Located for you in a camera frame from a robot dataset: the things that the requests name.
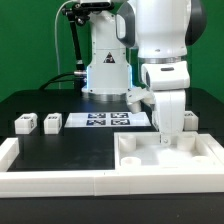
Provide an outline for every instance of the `black tabletop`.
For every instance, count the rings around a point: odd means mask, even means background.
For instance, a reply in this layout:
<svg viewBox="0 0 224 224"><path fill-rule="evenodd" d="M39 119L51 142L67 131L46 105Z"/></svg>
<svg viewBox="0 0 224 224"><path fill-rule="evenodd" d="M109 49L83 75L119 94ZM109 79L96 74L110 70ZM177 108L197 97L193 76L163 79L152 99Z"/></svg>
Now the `black tabletop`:
<svg viewBox="0 0 224 224"><path fill-rule="evenodd" d="M199 133L224 145L224 104L201 89L187 91L186 109L199 117ZM150 109L143 106L147 115ZM45 135L47 114L125 112L125 102L83 100L72 90L27 90L0 103L0 142L19 137L20 155L9 171L113 169L113 135L123 131L154 131L153 127L62 128ZM38 115L30 135L15 135L14 120ZM224 193L126 195L0 199L1 223L222 223Z"/></svg>

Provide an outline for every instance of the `white box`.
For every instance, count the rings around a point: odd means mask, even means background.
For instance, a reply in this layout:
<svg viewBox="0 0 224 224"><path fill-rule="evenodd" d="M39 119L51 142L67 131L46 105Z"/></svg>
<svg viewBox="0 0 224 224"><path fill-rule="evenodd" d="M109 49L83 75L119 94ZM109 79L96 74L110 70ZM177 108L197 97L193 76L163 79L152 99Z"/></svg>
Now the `white box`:
<svg viewBox="0 0 224 224"><path fill-rule="evenodd" d="M48 114L44 120L45 134L58 134L62 126L62 115L59 113Z"/></svg>
<svg viewBox="0 0 224 224"><path fill-rule="evenodd" d="M192 111L184 113L184 131L197 131L198 117Z"/></svg>
<svg viewBox="0 0 224 224"><path fill-rule="evenodd" d="M23 114L15 120L16 134L30 134L37 126L37 115L35 113Z"/></svg>

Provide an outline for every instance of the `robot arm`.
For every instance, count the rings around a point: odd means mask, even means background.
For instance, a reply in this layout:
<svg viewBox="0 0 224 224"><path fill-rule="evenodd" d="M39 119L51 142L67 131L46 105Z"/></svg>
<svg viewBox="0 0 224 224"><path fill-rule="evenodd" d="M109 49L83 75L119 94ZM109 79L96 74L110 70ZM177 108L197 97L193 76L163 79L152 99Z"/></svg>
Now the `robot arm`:
<svg viewBox="0 0 224 224"><path fill-rule="evenodd" d="M197 15L192 14L195 7ZM205 28L204 17L200 0L130 0L118 11L118 39L129 48L138 46L140 79L146 85L128 92L128 107L135 113L141 110L140 101L151 107L163 144L170 144L172 135L183 130L184 89L190 79L182 56L190 42L186 38L194 37L189 24L202 18L201 33L191 41L195 42Z"/></svg>

